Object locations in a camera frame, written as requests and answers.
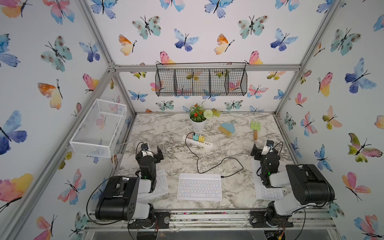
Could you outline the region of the yellow USB charger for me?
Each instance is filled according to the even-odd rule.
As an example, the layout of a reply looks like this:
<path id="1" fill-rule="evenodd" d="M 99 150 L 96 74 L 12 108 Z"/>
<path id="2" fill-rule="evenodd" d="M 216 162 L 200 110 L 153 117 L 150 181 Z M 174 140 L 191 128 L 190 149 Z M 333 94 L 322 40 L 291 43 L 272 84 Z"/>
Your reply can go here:
<path id="1" fill-rule="evenodd" d="M 201 142 L 201 143 L 204 143 L 205 142 L 205 137 L 200 135 L 198 137 L 198 141 Z"/>

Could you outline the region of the white power strip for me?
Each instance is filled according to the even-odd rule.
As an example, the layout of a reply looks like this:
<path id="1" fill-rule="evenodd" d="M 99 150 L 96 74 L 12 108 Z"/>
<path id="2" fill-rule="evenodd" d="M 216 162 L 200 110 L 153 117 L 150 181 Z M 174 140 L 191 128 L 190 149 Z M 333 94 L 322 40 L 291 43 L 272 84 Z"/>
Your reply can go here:
<path id="1" fill-rule="evenodd" d="M 212 142 L 208 142 L 206 140 L 205 140 L 204 143 L 197 142 L 197 141 L 194 141 L 193 139 L 187 138 L 187 135 L 183 135 L 183 140 L 186 143 L 193 144 L 193 145 L 199 146 L 201 148 L 206 148 L 206 149 L 209 149 L 209 150 L 213 149 L 213 147 L 214 147 L 214 144 Z"/>

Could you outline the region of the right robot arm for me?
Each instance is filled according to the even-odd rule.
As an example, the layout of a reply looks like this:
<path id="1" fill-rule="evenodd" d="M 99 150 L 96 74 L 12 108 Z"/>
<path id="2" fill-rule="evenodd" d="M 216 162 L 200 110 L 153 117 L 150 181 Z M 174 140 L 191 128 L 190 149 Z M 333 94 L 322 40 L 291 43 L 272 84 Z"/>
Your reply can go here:
<path id="1" fill-rule="evenodd" d="M 286 165 L 280 171 L 280 153 L 273 141 L 250 153 L 256 197 L 269 201 L 266 210 L 251 214 L 254 227 L 292 227 L 289 218 L 306 207 L 322 208 L 335 199 L 331 184 L 313 165 Z"/>

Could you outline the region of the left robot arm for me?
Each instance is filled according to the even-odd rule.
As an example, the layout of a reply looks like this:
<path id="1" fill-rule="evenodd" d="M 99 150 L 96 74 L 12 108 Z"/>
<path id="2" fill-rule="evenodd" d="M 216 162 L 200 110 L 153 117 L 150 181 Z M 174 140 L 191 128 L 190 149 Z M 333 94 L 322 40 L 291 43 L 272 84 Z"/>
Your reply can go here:
<path id="1" fill-rule="evenodd" d="M 164 159 L 163 152 L 150 151 L 147 144 L 136 154 L 139 164 L 135 177 L 113 176 L 108 179 L 106 187 L 95 209 L 97 220 L 132 221 L 155 223 L 155 210 L 152 204 L 138 202 L 140 194 L 151 194 L 157 184 L 157 166 Z"/>

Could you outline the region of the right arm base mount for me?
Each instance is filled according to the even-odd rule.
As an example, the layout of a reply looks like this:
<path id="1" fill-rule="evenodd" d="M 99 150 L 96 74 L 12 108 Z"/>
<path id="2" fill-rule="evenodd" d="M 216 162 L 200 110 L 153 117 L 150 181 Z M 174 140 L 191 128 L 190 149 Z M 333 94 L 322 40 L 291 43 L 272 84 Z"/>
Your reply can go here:
<path id="1" fill-rule="evenodd" d="M 292 228 L 291 216 L 280 216 L 275 210 L 268 208 L 263 211 L 250 211 L 250 224 L 253 228 Z"/>

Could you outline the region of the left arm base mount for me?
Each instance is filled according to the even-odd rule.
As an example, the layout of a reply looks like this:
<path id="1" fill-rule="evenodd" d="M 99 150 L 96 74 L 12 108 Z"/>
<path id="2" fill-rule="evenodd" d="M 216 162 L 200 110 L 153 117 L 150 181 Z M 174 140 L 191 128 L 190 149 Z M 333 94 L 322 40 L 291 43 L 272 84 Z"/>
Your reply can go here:
<path id="1" fill-rule="evenodd" d="M 171 213 L 164 211 L 152 211 L 149 217 L 143 220 L 134 220 L 129 222 L 129 228 L 135 230 L 146 229 L 168 229 L 171 222 Z"/>

